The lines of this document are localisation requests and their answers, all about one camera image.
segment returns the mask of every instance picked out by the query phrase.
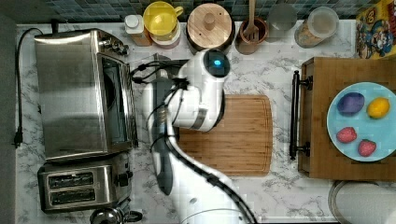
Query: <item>blue light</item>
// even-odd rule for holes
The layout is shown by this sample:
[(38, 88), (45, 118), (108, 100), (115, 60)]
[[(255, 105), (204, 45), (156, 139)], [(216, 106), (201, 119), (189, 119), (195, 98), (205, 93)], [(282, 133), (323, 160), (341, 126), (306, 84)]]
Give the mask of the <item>blue light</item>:
[(213, 63), (215, 64), (215, 66), (220, 66), (221, 65), (221, 61), (220, 60), (215, 60)]

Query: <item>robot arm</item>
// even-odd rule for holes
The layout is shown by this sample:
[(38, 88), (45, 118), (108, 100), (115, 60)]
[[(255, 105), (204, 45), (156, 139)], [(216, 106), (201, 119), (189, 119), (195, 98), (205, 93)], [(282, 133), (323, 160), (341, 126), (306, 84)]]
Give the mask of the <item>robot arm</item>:
[(223, 83), (230, 71), (218, 50), (198, 52), (173, 80), (160, 77), (143, 92), (144, 115), (161, 191), (171, 197), (180, 223), (256, 223), (232, 180), (189, 157), (174, 127), (207, 132), (222, 117)]

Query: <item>yellow egg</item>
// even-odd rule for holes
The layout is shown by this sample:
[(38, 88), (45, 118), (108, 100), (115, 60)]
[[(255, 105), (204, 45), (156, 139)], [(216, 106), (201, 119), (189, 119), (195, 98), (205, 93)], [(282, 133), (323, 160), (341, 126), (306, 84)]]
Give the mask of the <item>yellow egg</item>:
[(378, 97), (367, 106), (367, 114), (372, 119), (382, 119), (388, 114), (389, 109), (389, 100), (384, 97)]

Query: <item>toaster slot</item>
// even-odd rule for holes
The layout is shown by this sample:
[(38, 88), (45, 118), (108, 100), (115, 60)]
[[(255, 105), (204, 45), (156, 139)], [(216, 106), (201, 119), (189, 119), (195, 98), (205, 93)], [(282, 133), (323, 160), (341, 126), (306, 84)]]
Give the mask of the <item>toaster slot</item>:
[(81, 173), (75, 175), (56, 175), (49, 177), (50, 189), (62, 189), (76, 186), (92, 185), (93, 173)]
[(95, 201), (94, 189), (79, 189), (62, 192), (53, 192), (50, 195), (52, 205), (65, 203), (81, 203)]

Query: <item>lid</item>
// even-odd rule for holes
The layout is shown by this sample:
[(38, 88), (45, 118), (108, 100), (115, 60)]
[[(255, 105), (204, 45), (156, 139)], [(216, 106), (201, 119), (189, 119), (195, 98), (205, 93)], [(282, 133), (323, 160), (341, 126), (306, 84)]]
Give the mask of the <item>lid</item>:
[(129, 15), (125, 17), (125, 31), (126, 33), (140, 34), (144, 30), (143, 18), (140, 15)]
[(213, 3), (198, 6), (187, 21), (187, 32), (192, 42), (204, 49), (216, 48), (225, 43), (232, 27), (230, 14)]
[(318, 7), (309, 14), (307, 23), (312, 35), (327, 38), (337, 30), (338, 15), (329, 7)]

